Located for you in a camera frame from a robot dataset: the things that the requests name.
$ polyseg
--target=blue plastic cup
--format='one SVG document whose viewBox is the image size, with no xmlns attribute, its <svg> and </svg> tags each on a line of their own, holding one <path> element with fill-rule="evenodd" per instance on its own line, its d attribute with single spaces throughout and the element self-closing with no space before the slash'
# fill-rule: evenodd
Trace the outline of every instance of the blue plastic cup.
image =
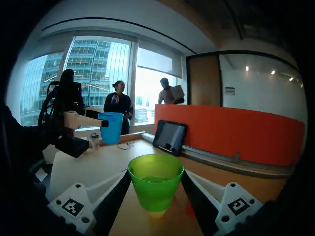
<svg viewBox="0 0 315 236">
<path fill-rule="evenodd" d="M 124 114 L 103 112 L 98 114 L 98 118 L 100 120 L 108 120 L 108 127 L 100 127 L 103 142 L 106 144 L 119 143 Z"/>
</svg>

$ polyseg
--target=wooden table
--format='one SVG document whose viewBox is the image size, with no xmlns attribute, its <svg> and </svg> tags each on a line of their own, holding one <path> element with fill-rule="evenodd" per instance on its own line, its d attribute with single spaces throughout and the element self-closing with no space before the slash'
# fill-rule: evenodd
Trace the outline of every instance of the wooden table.
<svg viewBox="0 0 315 236">
<path fill-rule="evenodd" d="M 164 153 L 151 143 L 141 140 L 141 136 L 130 136 L 136 140 L 127 150 L 116 145 L 102 146 L 98 151 L 89 150 L 78 159 L 65 153 L 56 154 L 51 176 L 50 200 L 56 198 L 75 182 L 86 187 L 105 180 L 122 170 L 140 155 Z M 276 199 L 286 179 L 261 179 L 214 168 L 185 157 L 178 157 L 185 169 L 225 186 L 237 182 L 262 203 Z M 196 218 L 185 212 L 188 198 L 180 184 L 171 207 L 161 219 L 152 219 L 140 206 L 133 185 L 130 184 L 121 204 L 110 235 L 202 235 Z"/>
</svg>

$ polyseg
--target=building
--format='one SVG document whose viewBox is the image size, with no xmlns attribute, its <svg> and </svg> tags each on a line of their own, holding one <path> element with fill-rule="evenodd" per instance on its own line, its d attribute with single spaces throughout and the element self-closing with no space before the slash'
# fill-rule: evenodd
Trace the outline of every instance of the building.
<svg viewBox="0 0 315 236">
<path fill-rule="evenodd" d="M 65 69 L 74 70 L 74 81 L 82 84 L 84 104 L 103 108 L 107 95 L 115 91 L 112 84 L 117 80 L 125 82 L 127 92 L 130 45 L 76 39 L 70 48 Z M 63 53 L 48 54 L 28 63 L 20 105 L 22 125 L 37 125 L 47 87 L 57 79 L 62 56 Z"/>
<path fill-rule="evenodd" d="M 52 53 L 28 62 L 20 105 L 21 124 L 37 125 L 49 83 L 56 79 L 62 53 Z"/>
</svg>

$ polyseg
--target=orange partition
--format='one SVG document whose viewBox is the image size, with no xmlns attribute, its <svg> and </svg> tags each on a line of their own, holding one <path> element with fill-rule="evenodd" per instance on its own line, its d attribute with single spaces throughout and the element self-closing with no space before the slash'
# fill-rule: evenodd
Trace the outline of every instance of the orange partition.
<svg viewBox="0 0 315 236">
<path fill-rule="evenodd" d="M 226 107 L 156 105 L 158 120 L 188 125 L 184 144 L 216 154 L 269 165 L 297 163 L 304 123 L 280 115 Z"/>
</svg>

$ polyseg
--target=black device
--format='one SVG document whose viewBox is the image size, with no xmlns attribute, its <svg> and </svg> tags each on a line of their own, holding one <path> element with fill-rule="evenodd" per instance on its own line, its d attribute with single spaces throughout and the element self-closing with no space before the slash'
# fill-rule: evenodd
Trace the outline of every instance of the black device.
<svg viewBox="0 0 315 236">
<path fill-rule="evenodd" d="M 179 156 L 186 137 L 187 125 L 176 122 L 159 120 L 153 146 Z"/>
<path fill-rule="evenodd" d="M 47 97 L 43 103 L 38 119 L 38 129 L 52 145 L 64 153 L 78 158 L 89 148 L 89 141 L 73 136 L 73 130 L 64 126 L 63 113 L 76 111 L 80 115 L 97 119 L 97 111 L 83 110 L 86 107 L 82 99 L 81 83 L 52 81 L 47 88 Z M 102 121 L 108 127 L 108 121 Z"/>
</svg>

